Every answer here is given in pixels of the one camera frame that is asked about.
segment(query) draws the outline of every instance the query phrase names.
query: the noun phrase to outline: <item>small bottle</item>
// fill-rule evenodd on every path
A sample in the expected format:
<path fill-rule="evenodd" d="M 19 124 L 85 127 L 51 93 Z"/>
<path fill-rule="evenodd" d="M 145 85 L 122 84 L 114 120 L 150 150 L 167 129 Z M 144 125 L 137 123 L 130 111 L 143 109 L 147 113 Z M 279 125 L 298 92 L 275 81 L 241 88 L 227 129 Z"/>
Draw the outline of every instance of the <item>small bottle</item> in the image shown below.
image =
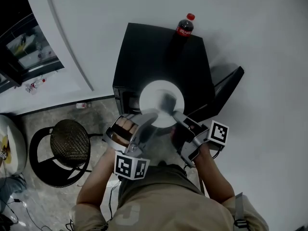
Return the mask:
<path fill-rule="evenodd" d="M 32 95 L 37 93 L 37 90 L 32 86 L 32 84 L 26 84 L 26 91 L 31 93 Z"/>
<path fill-rule="evenodd" d="M 182 37 L 189 37 L 193 30 L 193 20 L 195 16 L 192 13 L 187 14 L 186 19 L 179 22 L 176 29 L 177 34 Z"/>
<path fill-rule="evenodd" d="M 86 109 L 87 103 L 76 103 L 76 108 L 77 109 Z"/>
<path fill-rule="evenodd" d="M 31 86 L 34 87 L 34 88 L 38 88 L 39 86 L 43 85 L 45 83 L 46 79 L 43 78 L 43 79 L 40 79 L 40 80 L 37 80 L 37 81 L 34 81 Z"/>
<path fill-rule="evenodd" d="M 179 22 L 175 33 L 166 49 L 166 61 L 172 62 L 180 56 L 189 36 L 193 30 L 193 23 L 195 16 L 192 13 L 187 14 L 187 19 Z"/>

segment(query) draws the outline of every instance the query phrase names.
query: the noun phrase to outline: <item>blue jeans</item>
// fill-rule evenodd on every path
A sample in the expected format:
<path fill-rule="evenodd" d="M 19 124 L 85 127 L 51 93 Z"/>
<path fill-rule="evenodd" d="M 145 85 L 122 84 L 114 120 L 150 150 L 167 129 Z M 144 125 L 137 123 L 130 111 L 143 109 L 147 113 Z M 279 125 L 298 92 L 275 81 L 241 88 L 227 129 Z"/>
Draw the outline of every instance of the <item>blue jeans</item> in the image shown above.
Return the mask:
<path fill-rule="evenodd" d="M 21 193 L 26 189 L 26 181 L 20 176 L 10 176 L 6 180 L 5 178 L 0 178 L 0 188 L 0 198 L 2 200 L 0 200 L 0 213 L 2 213 L 6 206 L 5 203 L 9 201 L 10 196 L 13 193 Z"/>

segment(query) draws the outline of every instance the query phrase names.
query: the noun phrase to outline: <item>person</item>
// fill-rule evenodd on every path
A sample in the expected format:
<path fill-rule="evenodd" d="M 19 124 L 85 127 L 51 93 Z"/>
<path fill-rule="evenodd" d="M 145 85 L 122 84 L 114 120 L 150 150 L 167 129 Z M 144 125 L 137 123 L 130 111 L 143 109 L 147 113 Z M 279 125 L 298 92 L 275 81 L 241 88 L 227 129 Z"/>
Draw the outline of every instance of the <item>person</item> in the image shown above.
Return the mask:
<path fill-rule="evenodd" d="M 131 133 L 136 129 L 130 120 L 119 119 L 117 124 Z M 75 231 L 233 230 L 234 190 L 220 173 L 206 144 L 200 147 L 194 163 L 209 198 L 186 178 L 179 166 L 162 163 L 150 166 L 144 179 L 122 179 L 117 211 L 106 223 L 100 205 L 114 160 L 115 151 L 108 148 L 83 185 L 70 212 Z M 244 195 L 243 206 L 249 230 L 269 229 Z"/>
<path fill-rule="evenodd" d="M 2 213 L 13 193 L 22 193 L 26 189 L 26 181 L 21 175 L 0 178 L 0 213 Z"/>

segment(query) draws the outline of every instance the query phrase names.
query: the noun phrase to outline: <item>gray floor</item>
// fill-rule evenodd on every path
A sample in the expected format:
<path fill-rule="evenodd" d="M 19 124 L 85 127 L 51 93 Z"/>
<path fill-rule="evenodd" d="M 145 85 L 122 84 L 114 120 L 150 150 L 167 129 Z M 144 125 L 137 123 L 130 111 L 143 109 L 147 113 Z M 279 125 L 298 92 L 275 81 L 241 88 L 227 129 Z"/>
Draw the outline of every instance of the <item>gray floor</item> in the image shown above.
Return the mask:
<path fill-rule="evenodd" d="M 27 147 L 29 147 L 31 138 L 36 131 L 54 126 L 63 119 L 72 119 L 79 122 L 89 134 L 104 133 L 118 117 L 114 99 L 93 101 L 88 104 L 90 106 L 87 109 L 76 109 L 75 105 L 70 105 L 22 116 L 17 125 L 25 134 Z M 91 138 L 91 157 L 88 169 L 93 169 L 105 150 L 106 143 L 101 141 L 100 137 Z M 51 155 L 48 136 L 39 144 L 38 158 L 41 161 L 51 157 Z M 155 138 L 146 157 L 151 159 L 152 165 L 165 160 L 168 164 L 175 163 L 181 167 L 184 166 L 184 163 L 172 148 L 168 135 Z M 186 171 L 188 178 L 199 187 L 195 169 L 187 169 Z M 75 184 L 65 188 L 54 188 L 44 184 L 34 174 L 29 161 L 27 161 L 23 174 L 27 182 L 27 190 L 20 194 L 13 194 L 12 198 L 18 198 L 26 203 L 32 219 L 40 228 L 47 225 L 53 231 L 66 230 L 65 224 L 70 221 L 69 211 L 74 206 L 81 186 L 89 173 L 85 173 Z M 110 190 L 117 182 L 117 177 L 113 174 L 108 182 L 103 204 L 101 205 L 101 210 L 106 220 L 110 218 L 108 207 Z M 117 207 L 117 195 L 118 188 L 112 193 L 111 206 L 113 212 Z M 13 231 L 37 230 L 20 203 L 10 204 L 10 207 L 19 219 L 19 224 L 12 226 Z M 5 209 L 4 214 L 9 218 L 14 218 L 8 208 Z"/>

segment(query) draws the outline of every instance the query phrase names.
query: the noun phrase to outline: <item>coca-cola bottle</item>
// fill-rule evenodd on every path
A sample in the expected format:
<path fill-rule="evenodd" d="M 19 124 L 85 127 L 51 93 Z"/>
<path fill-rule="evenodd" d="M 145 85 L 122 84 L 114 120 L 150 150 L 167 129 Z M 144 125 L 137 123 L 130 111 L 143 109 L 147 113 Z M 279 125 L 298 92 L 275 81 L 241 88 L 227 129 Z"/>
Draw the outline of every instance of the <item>coca-cola bottle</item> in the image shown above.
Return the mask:
<path fill-rule="evenodd" d="M 194 15 L 189 13 L 187 19 L 181 20 L 166 50 L 166 60 L 175 61 L 180 56 L 193 30 Z"/>
<path fill-rule="evenodd" d="M 194 15 L 192 13 L 187 14 L 186 19 L 179 22 L 177 27 L 177 34 L 182 37 L 189 37 L 193 30 Z"/>

